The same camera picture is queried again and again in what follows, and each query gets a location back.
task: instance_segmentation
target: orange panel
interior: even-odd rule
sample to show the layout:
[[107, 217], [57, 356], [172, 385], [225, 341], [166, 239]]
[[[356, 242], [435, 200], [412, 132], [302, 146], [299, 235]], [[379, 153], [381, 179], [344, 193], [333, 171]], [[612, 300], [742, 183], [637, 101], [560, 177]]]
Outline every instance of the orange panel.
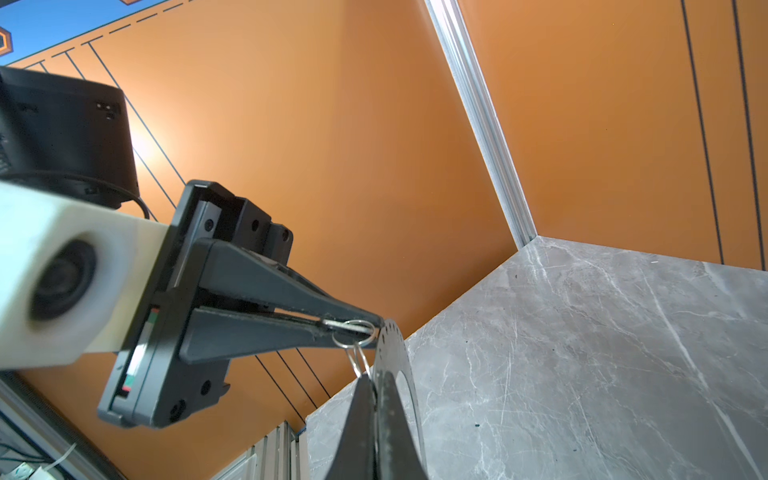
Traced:
[[[291, 267], [406, 335], [515, 252], [421, 2], [162, 7], [19, 66], [74, 48], [86, 78], [124, 89], [137, 150], [174, 201], [165, 155], [289, 226]], [[170, 204], [140, 182], [153, 211]], [[127, 477], [203, 480], [284, 419], [300, 428], [291, 404], [304, 416], [353, 377], [340, 350], [301, 352], [260, 356], [274, 381], [255, 358], [233, 362], [221, 404], [161, 432], [96, 417], [114, 357], [25, 376]]]
[[679, 2], [461, 2], [538, 232], [720, 262]]
[[686, 2], [726, 265], [761, 268], [739, 52], [728, 0]]
[[737, 5], [763, 220], [763, 248], [768, 250], [768, 5], [760, 0], [738, 0]]

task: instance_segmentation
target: orange hexagon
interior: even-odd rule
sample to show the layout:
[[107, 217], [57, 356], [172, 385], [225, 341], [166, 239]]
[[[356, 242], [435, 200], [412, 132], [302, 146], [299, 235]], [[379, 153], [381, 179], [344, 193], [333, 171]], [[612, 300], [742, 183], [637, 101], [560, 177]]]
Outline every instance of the orange hexagon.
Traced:
[[0, 57], [12, 51], [11, 32], [0, 27]]

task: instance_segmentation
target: metal plate with holes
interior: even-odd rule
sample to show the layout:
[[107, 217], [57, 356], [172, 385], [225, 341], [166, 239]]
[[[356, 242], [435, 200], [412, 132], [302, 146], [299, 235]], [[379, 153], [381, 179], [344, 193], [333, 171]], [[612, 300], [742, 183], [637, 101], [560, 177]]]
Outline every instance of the metal plate with holes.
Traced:
[[402, 372], [406, 378], [411, 401], [413, 402], [416, 431], [419, 434], [419, 451], [421, 453], [422, 467], [426, 471], [427, 461], [424, 450], [424, 435], [422, 434], [422, 419], [419, 413], [419, 401], [416, 399], [416, 387], [413, 382], [411, 362], [408, 358], [406, 343], [402, 339], [400, 328], [390, 319], [384, 320], [379, 331], [379, 341], [376, 344], [376, 362], [373, 364], [373, 378], [377, 392], [382, 391], [384, 373], [386, 372], [391, 372], [395, 378], [397, 378], [398, 373]]

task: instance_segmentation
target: white cable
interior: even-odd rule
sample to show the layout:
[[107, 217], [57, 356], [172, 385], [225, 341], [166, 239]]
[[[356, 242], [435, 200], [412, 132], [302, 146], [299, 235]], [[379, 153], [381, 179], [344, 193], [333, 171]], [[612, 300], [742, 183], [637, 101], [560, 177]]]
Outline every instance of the white cable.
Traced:
[[76, 446], [78, 446], [78, 444], [77, 444], [77, 443], [73, 443], [72, 445], [70, 445], [70, 447], [67, 449], [67, 451], [66, 451], [66, 452], [64, 452], [64, 454], [61, 456], [61, 458], [60, 458], [59, 460], [57, 460], [57, 461], [55, 461], [55, 462], [51, 463], [51, 464], [50, 464], [50, 465], [48, 465], [47, 467], [44, 467], [44, 468], [43, 468], [43, 470], [45, 470], [45, 471], [47, 472], [47, 471], [48, 471], [48, 470], [50, 470], [51, 468], [54, 468], [56, 465], [58, 465], [58, 464], [62, 463], [64, 460], [66, 460], [66, 459], [67, 459], [67, 457], [69, 456], [69, 454], [70, 454], [70, 453], [72, 453], [72, 452], [74, 451], [74, 447], [76, 447]]

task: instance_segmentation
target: key ring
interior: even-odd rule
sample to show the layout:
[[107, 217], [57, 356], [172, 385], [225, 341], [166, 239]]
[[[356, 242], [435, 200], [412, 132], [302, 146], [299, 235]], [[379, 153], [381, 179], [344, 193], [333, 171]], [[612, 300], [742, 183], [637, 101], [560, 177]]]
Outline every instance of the key ring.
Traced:
[[[327, 325], [331, 321], [327, 320], [325, 321], [325, 324]], [[360, 378], [360, 376], [362, 376], [362, 367], [360, 365], [361, 360], [362, 360], [362, 364], [365, 366], [366, 374], [368, 375], [368, 377], [370, 377], [371, 367], [368, 365], [368, 359], [366, 358], [365, 353], [362, 351], [362, 348], [366, 345], [369, 345], [371, 342], [373, 342], [374, 339], [376, 339], [377, 336], [379, 336], [379, 329], [377, 329], [376, 326], [374, 326], [371, 322], [367, 320], [347, 320], [344, 323], [339, 323], [337, 327], [359, 332], [361, 331], [359, 326], [366, 326], [369, 328], [371, 334], [367, 339], [364, 339], [360, 342], [354, 342], [352, 345], [341, 343], [339, 340], [336, 339], [335, 333], [331, 333], [331, 339], [336, 344], [336, 346], [344, 349], [344, 351], [346, 352], [347, 358], [349, 358], [349, 363], [352, 364], [352, 368], [355, 370], [355, 375], [357, 375], [357, 378]]]

